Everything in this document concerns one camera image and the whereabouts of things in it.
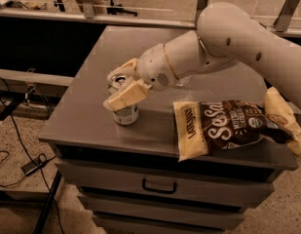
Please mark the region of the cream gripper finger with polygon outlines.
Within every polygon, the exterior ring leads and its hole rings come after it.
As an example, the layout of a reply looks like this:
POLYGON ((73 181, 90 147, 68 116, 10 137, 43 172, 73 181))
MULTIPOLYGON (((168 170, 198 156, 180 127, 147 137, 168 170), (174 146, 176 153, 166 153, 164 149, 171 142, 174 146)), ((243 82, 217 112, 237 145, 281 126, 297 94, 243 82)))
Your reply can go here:
POLYGON ((128 86, 122 87, 118 92, 111 95, 103 103, 103 106, 111 111, 121 110, 146 99, 149 90, 150 86, 143 80, 132 81, 128 86))
POLYGON ((139 78, 139 75, 137 74, 136 69, 137 69, 137 58, 132 58, 131 60, 127 61, 126 63, 112 70, 107 75, 107 80, 111 81, 113 77, 117 75, 124 75, 124 74, 131 76, 133 80, 137 80, 139 78))

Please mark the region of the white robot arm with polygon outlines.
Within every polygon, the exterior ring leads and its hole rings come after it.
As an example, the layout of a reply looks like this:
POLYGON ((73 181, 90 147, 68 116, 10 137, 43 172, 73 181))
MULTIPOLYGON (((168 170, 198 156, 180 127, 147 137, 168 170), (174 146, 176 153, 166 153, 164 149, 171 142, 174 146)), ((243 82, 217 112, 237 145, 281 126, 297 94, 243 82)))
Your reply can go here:
POLYGON ((195 30, 158 44, 111 71, 108 81, 127 75, 129 83, 103 105, 112 111, 123 109, 144 100, 151 90, 173 87, 194 73, 214 72, 233 59, 254 69, 301 110, 301 46, 224 2, 203 9, 195 30))

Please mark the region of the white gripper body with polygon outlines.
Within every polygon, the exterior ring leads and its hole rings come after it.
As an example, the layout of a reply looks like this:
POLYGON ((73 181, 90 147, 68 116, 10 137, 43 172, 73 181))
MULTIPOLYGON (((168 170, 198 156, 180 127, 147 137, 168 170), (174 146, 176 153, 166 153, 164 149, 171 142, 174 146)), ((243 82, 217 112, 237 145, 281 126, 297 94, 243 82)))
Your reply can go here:
POLYGON ((138 59, 136 71, 140 78, 155 91, 172 87, 176 81, 163 44, 145 51, 138 59))

